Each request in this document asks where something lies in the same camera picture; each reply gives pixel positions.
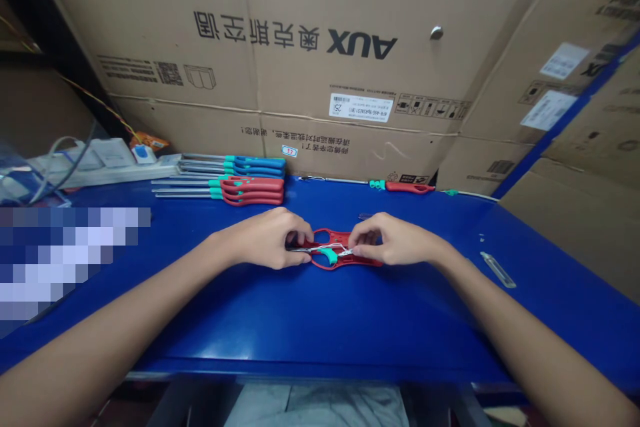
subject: blue workbench surface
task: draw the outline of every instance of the blue workbench surface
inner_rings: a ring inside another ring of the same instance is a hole
[[[149,206],[139,245],[42,320],[0,341],[0,371],[142,282],[215,230],[267,209],[206,199],[155,199],[148,181],[83,189],[75,205]],[[488,252],[517,284],[507,290],[625,391],[640,389],[640,308],[491,201],[413,195],[366,185],[287,181],[285,206],[313,229],[348,232],[360,213],[387,211],[449,240],[502,286]],[[156,339],[135,370],[400,382],[510,382],[473,318],[426,264],[240,265],[209,284]]]

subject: cardboard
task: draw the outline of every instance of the cardboard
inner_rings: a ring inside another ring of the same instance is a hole
[[[349,179],[425,184],[454,140],[420,131],[271,114],[263,115],[262,126],[268,132],[267,157],[282,157],[286,147],[297,150],[296,157],[286,157],[293,173]]]
[[[554,139],[545,157],[640,189],[640,51]]]
[[[438,170],[438,190],[491,195],[533,146],[458,137]]]
[[[89,110],[50,68],[2,63],[0,91],[0,138],[24,158],[47,153],[64,135],[85,139],[91,131]]]
[[[358,95],[455,133],[531,0],[58,2],[112,94],[322,120]]]
[[[17,38],[16,32],[22,37],[27,37],[27,32],[11,9],[7,0],[0,0],[0,15],[5,18],[15,28],[15,32],[12,32],[4,22],[0,22],[0,51],[26,51],[24,46],[20,43],[20,39]]]
[[[134,128],[168,140],[175,151],[284,157],[293,174],[427,183],[454,140],[224,107],[126,98],[117,104]]]
[[[462,134],[537,142],[545,132],[520,124],[527,113],[550,89],[579,95],[638,28],[637,0],[536,0],[474,103]],[[566,43],[588,54],[564,79],[553,70],[541,73]]]
[[[264,156],[259,114],[180,103],[114,98],[135,129],[167,140],[167,152]]]
[[[640,304],[640,191],[540,159],[500,205]]]

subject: blue shelf edge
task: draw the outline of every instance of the blue shelf edge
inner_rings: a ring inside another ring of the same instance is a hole
[[[593,82],[585,89],[585,91],[578,97],[573,103],[571,108],[560,117],[556,124],[545,134],[542,139],[531,149],[525,158],[516,166],[515,169],[509,174],[509,176],[500,184],[500,186],[493,192],[492,197],[501,199],[515,184],[522,178],[525,173],[531,169],[533,164],[542,156],[542,153],[551,145],[553,139],[555,139],[564,129],[571,123],[571,121],[577,117],[582,109],[590,102],[591,98],[613,77],[613,74],[618,70],[618,67],[624,62],[625,58],[635,48],[640,45],[640,31],[631,38],[631,40],[622,48],[620,54],[608,64],[598,75]]]

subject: red screwdriver handle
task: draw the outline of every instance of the red screwdriver handle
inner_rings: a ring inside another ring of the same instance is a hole
[[[278,198],[250,198],[248,200],[244,200],[243,197],[239,197],[236,195],[233,197],[232,195],[223,195],[223,200],[227,202],[229,205],[233,205],[234,207],[245,207],[246,205],[253,205],[255,203],[260,203],[262,205],[282,205],[282,201],[284,200],[284,196],[280,196]]]
[[[227,191],[283,191],[285,181],[262,177],[229,177],[228,180],[220,181],[220,186]]]
[[[434,191],[435,187],[429,185],[416,185],[415,183],[385,182],[385,188],[389,191],[406,191],[423,195],[428,191]]]
[[[284,195],[283,192],[270,192],[270,191],[244,191],[243,193],[228,192],[223,190],[222,195],[229,200],[253,200],[253,199],[280,199]]]

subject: person's right hand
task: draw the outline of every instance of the person's right hand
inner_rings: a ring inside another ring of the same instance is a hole
[[[382,244],[375,245],[380,236]],[[438,266],[457,253],[443,238],[388,213],[376,213],[357,224],[349,236],[349,248],[356,256],[387,265],[429,262]]]

